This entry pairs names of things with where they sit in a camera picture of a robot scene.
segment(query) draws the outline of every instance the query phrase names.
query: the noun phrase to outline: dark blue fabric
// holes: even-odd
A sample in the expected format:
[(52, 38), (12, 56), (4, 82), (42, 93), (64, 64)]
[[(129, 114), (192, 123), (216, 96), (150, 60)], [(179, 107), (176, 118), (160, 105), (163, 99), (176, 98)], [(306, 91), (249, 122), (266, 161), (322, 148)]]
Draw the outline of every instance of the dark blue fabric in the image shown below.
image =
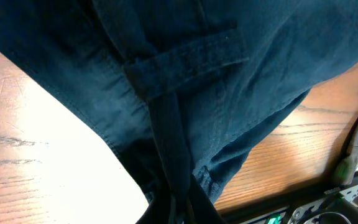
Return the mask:
[(155, 145), (173, 195), (184, 203), (190, 189), (190, 151), (183, 137), (178, 99), (175, 93), (149, 102)]
[(358, 62), (358, 1), (0, 0), (0, 52), (100, 135), (149, 200), (165, 176), (144, 100), (175, 92), (214, 202), (313, 85)]

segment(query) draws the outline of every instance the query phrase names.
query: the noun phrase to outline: cable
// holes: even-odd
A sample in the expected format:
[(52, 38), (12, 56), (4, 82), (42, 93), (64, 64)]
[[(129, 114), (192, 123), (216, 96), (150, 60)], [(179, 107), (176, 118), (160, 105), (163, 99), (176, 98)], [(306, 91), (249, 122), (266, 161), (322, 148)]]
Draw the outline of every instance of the cable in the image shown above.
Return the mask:
[(313, 212), (312, 214), (306, 216), (305, 218), (301, 218), (298, 222), (296, 222), (296, 224), (304, 224), (305, 222), (309, 221), (310, 219), (318, 216), (318, 215), (325, 215), (325, 214), (334, 214), (334, 215), (339, 215), (340, 217), (342, 217), (346, 222), (347, 224), (352, 224), (348, 218), (346, 218), (346, 216), (338, 213), (338, 212), (330, 212), (326, 209), (324, 210), (320, 210), (320, 211), (315, 211)]

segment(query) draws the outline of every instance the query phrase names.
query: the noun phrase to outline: green light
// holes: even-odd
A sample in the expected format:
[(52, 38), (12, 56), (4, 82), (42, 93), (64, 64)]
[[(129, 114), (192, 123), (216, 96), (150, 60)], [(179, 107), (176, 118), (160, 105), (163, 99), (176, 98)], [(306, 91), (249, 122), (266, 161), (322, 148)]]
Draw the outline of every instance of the green light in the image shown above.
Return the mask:
[(270, 218), (267, 224), (279, 224), (280, 223), (281, 216), (276, 215), (275, 217)]

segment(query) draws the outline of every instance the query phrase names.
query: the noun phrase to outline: wooden table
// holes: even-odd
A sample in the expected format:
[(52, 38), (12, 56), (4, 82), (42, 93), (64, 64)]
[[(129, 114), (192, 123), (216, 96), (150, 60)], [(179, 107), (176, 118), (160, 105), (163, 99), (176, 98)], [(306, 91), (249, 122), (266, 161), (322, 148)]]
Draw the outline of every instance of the wooden table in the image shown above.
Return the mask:
[[(321, 180), (357, 117), (358, 65), (315, 87), (252, 150), (216, 208)], [(146, 208), (105, 143), (0, 54), (0, 223), (135, 223)]]

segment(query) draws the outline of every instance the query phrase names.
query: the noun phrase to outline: wooden surface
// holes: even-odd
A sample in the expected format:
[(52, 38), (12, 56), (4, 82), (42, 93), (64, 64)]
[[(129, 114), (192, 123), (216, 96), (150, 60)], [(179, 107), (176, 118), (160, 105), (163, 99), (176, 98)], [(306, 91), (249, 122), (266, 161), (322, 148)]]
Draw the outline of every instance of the wooden surface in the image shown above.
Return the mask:
[[(357, 116), (358, 65), (315, 87), (252, 150), (216, 208), (321, 180)], [(146, 208), (103, 141), (0, 54), (0, 223), (135, 223)]]

